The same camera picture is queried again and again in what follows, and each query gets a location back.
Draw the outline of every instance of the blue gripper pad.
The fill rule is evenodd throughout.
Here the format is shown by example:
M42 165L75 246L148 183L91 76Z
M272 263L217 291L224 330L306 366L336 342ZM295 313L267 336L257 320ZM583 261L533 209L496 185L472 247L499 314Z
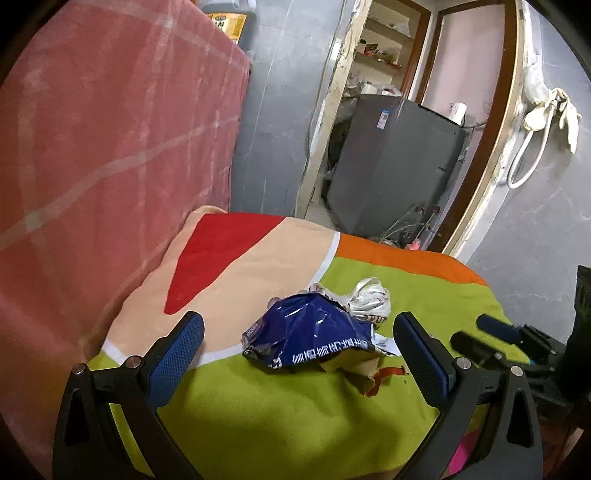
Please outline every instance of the blue gripper pad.
M479 315L476 319L476 326L479 330L482 330L493 337L497 337L499 340L510 345L519 344L521 340L521 334L518 328L497 320L486 313Z
M443 408L447 405L455 380L453 358L435 346L438 340L429 337L410 312L400 313L394 320L394 339L427 404ZM445 367L437 356L443 356Z
M146 400L155 410L172 398L184 373L203 342L201 315L187 312L170 334L156 341L145 357Z

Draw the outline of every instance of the green fabric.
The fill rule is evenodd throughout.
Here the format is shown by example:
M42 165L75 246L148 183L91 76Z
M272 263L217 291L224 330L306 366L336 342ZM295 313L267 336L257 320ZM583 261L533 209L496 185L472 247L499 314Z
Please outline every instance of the green fabric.
M448 348L451 335L466 330L526 358L476 330L489 313L505 319L490 289L454 284L426 275L335 258L321 283L350 292L365 277L378 277L391 295L393 314L379 329L392 335L395 314L411 311ZM401 358L385 366L402 365ZM91 368L114 362L104 353ZM366 398L343 375L309 367L297 374L259 370L240 355L189 371L170 404L159 409L168 431L205 478L345 479L403 465L437 417L411 376L391 377L378 395ZM132 441L118 426L137 468L148 472Z

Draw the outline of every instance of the yellow label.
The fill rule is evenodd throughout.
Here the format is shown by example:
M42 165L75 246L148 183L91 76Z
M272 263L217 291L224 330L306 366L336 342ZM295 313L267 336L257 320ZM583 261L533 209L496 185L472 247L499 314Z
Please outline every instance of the yellow label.
M246 15L244 14L209 14L207 15L212 19L213 23L222 30L234 43L238 43L242 29L244 28L244 22L246 21Z

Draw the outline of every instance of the white hose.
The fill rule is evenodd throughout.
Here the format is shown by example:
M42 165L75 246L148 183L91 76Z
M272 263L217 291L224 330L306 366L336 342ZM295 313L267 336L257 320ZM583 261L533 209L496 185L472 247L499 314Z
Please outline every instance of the white hose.
M516 189L518 187L521 187L527 181L527 179L529 177L531 177L535 168L538 166L538 163L540 163L540 159L542 158L542 154L544 153L544 149L546 148L546 142L548 141L548 133L550 132L550 124L552 123L552 118L554 117L555 111L556 111L556 105L554 103L551 103L550 104L550 111L548 112L548 120L546 120L546 126L544 128L544 138L542 140L542 144L540 146L540 151L538 152L538 156L536 157L533 165L526 172L526 174L523 175L519 180L514 181L513 177L515 176L515 173L517 172L517 168L519 167L519 164L521 163L521 157L523 156L525 149L530 144L531 137L534 136L534 131L530 130L529 133L527 134L527 137L525 137L525 140L523 141L521 148L519 149L519 151L517 152L517 155L515 156L515 158L513 159L513 162L511 163L511 168L509 169L509 174L507 175L507 186L510 189Z

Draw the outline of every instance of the beige fabric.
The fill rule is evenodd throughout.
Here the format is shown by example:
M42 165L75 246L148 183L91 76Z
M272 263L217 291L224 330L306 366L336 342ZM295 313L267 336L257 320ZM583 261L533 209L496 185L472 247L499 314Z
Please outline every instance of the beige fabric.
M285 218L234 260L186 307L176 314L165 314L168 287L193 230L205 213L221 212L214 207L192 212L160 267L125 300L107 336L107 342L118 349L123 358L145 355L154 341L169 334L188 310L200 313L205 322L202 353L236 345L242 332L266 311L269 299L293 295L308 285L325 259L335 234L305 220Z

